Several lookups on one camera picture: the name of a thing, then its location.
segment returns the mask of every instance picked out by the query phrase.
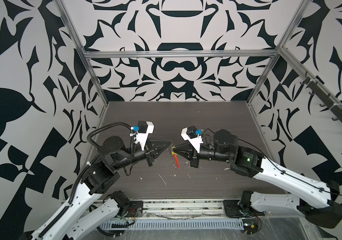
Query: clear plastic sheet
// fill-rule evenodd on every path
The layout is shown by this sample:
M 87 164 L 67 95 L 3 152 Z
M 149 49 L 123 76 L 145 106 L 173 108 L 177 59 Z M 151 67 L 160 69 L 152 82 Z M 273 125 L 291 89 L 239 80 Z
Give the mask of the clear plastic sheet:
M 84 240 L 321 240 L 317 227 L 301 217 L 260 217 L 262 227 L 254 235 L 246 235 L 239 230 L 127 230 L 119 237 L 107 237 L 96 229 Z

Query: vented metal strip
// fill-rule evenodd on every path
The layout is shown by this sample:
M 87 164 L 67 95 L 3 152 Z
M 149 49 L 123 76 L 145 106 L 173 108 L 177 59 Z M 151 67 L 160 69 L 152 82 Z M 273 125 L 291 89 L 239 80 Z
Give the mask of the vented metal strip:
M 122 220 L 109 220 L 100 225 L 104 231 L 127 230 L 127 228 L 111 228 L 111 224 L 125 225 Z M 130 230 L 187 230 L 187 229 L 234 229 L 243 230 L 241 219 L 167 219 L 145 220 L 137 219 Z

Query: metal rail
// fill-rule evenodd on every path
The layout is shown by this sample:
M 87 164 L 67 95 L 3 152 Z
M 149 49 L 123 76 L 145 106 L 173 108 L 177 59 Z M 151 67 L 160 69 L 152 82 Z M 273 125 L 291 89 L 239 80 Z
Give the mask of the metal rail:
M 304 12 L 307 9 L 307 6 L 312 2 L 313 0 L 302 0 L 302 2 L 299 4 L 298 9 L 296 10 L 293 18 L 291 19 L 286 31 L 284 32 L 284 35 L 280 39 L 278 45 L 276 46 L 276 50 L 278 50 L 280 47 L 285 46 L 286 43 L 290 40 L 291 36 L 293 35 L 294 30 L 298 27 L 299 23 L 301 22 Z M 252 101 L 255 99 L 255 97 L 258 95 L 258 92 L 262 88 L 264 82 L 267 79 L 268 74 L 271 72 L 273 67 L 275 66 L 276 62 L 279 59 L 279 55 L 270 58 L 270 61 L 267 63 L 266 67 L 264 68 L 262 74 L 260 75 L 258 81 L 256 82 L 255 88 L 252 90 L 250 96 L 247 99 L 247 102 L 249 104 L 252 103 Z
M 89 60 L 84 55 L 83 45 L 81 44 L 79 36 L 77 35 L 76 29 L 69 17 L 68 11 L 63 3 L 63 0 L 55 0 L 54 2 L 56 3 L 56 7 L 58 8 L 58 11 L 60 13 L 61 20 L 63 21 L 64 26 L 68 30 L 68 34 L 71 37 L 71 40 L 73 41 L 75 45 L 77 53 L 79 54 L 84 67 L 86 68 L 87 72 L 89 73 L 91 77 L 91 81 L 94 84 L 96 91 L 101 98 L 101 101 L 104 103 L 105 106 L 107 106 L 108 100 L 106 98 L 106 95 L 104 94 L 104 91 L 101 88 L 100 81 L 97 78 Z
M 86 58 L 183 58 L 274 56 L 274 49 L 265 50 L 175 50 L 175 51 L 84 51 Z

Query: white debris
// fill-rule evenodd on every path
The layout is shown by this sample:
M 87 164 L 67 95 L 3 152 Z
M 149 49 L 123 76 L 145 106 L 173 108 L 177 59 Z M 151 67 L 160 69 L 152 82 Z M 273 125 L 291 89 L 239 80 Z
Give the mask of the white debris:
M 165 183 L 165 181 L 164 181 L 164 179 L 162 178 L 162 176 L 160 176 L 160 174 L 158 174 L 159 175 L 159 177 L 163 180 L 163 182 L 164 182 L 164 185 L 166 185 L 167 186 L 167 184 Z

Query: black cable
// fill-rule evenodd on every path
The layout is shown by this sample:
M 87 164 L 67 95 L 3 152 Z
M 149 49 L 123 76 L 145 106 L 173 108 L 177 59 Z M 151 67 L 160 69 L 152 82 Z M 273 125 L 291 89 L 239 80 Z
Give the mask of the black cable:
M 259 231 L 261 230 L 261 228 L 262 228 L 262 220 L 260 220 L 260 218 L 258 217 L 258 215 L 256 215 L 256 217 L 259 219 L 259 222 L 258 222 L 258 223 L 260 223 L 260 224 L 258 224 L 258 230 L 257 230 L 255 233 L 259 232 Z
M 131 133 L 130 150 L 131 150 L 131 153 L 133 153 L 134 147 L 135 147 L 134 131 L 131 129 L 131 126 L 126 124 L 125 122 L 114 122 L 114 123 L 108 124 L 106 126 L 100 127 L 98 129 L 92 131 L 90 134 L 88 134 L 87 141 L 89 143 L 91 143 L 91 145 L 94 146 L 96 149 L 98 149 L 100 146 L 95 141 L 92 140 L 92 137 L 95 136 L 96 134 L 98 134 L 99 132 L 105 131 L 107 129 L 110 129 L 111 127 L 116 127 L 116 126 L 123 126 L 123 127 L 126 127 L 130 130 L 130 133 Z
M 129 168 L 129 174 L 127 173 L 127 170 L 125 169 L 125 167 L 123 167 L 124 173 L 125 173 L 126 176 L 130 176 L 130 175 L 131 175 L 131 170 L 132 170 L 132 167 L 133 167 L 133 166 L 134 166 L 134 165 L 132 164 L 131 167 Z
M 212 133 L 215 133 L 214 131 L 212 131 L 211 129 L 207 128 L 206 130 L 204 130 L 203 132 L 206 132 L 207 130 L 209 130 Z
M 301 180 L 301 179 L 299 179 L 299 178 L 297 178 L 297 177 L 295 177 L 295 176 L 293 176 L 293 175 L 290 175 L 290 174 L 286 173 L 286 171 L 279 169 L 279 168 L 278 168 L 278 167 L 277 167 L 277 166 L 276 166 L 276 165 L 267 157 L 267 155 L 266 155 L 262 150 L 260 150 L 258 147 L 256 147 L 255 145 L 253 145 L 253 144 L 251 144 L 251 143 L 249 143 L 249 142 L 247 142 L 247 141 L 245 141 L 245 140 L 242 140 L 242 139 L 240 139 L 240 138 L 239 138 L 239 140 L 242 141 L 242 142 L 248 143 L 248 144 L 250 144 L 251 146 L 253 146 L 253 147 L 255 147 L 256 149 L 258 149 L 264 156 L 266 156 L 267 160 L 268 160 L 276 169 L 278 169 L 281 173 L 286 174 L 287 176 L 293 177 L 293 178 L 295 178 L 296 180 L 299 180 L 299 181 L 301 181 L 301 182 L 304 182 L 305 184 L 310 185 L 310 186 L 312 186 L 312 187 L 314 187 L 314 188 L 320 190 L 321 192 L 323 191 L 323 192 L 327 192 L 327 193 L 329 193 L 329 194 L 334 194 L 334 195 L 342 196 L 342 194 L 337 194 L 337 193 L 334 193 L 334 192 L 328 192 L 328 191 L 326 191 L 326 190 L 324 190 L 324 189 L 321 189 L 320 187 L 314 186 L 314 185 L 312 185 L 312 184 L 310 184 L 310 183 L 308 183 L 308 182 L 306 182 L 306 181 L 303 181 L 303 180 Z
M 111 196 L 110 194 L 108 194 L 104 199 L 103 199 L 103 203 L 106 201 L 106 199 Z
M 128 223 L 126 225 L 119 225 L 119 224 L 111 224 L 111 228 L 124 228 L 124 227 L 128 227 L 128 226 L 131 226 L 131 225 L 134 225 L 135 224 L 135 220 L 133 220 L 133 222 L 131 223 Z
M 210 135 L 205 135 L 203 133 L 204 140 L 206 141 L 206 145 L 205 145 L 206 148 L 208 148 L 208 142 L 207 142 L 207 138 L 206 138 L 207 136 L 210 137 L 210 143 L 211 143 L 211 136 Z
M 96 155 L 90 162 L 90 165 L 92 165 L 98 158 L 100 155 Z M 83 170 L 80 172 L 80 174 L 77 176 L 74 184 L 72 185 L 72 191 L 71 191 L 71 195 L 68 198 L 68 204 L 72 204 L 72 201 L 74 199 L 75 193 L 76 193 L 76 189 L 77 189 L 77 185 L 79 185 L 79 182 L 82 178 L 82 176 L 84 175 L 84 173 L 86 171 L 88 171 L 89 166 L 90 165 L 86 165 Z M 69 209 L 69 206 L 65 206 L 63 208 L 63 210 L 61 210 L 61 212 L 43 229 L 43 231 L 41 231 L 41 233 L 39 233 L 39 238 L 42 238 L 48 231 L 50 228 L 52 228 L 52 226 L 64 215 L 64 213 Z

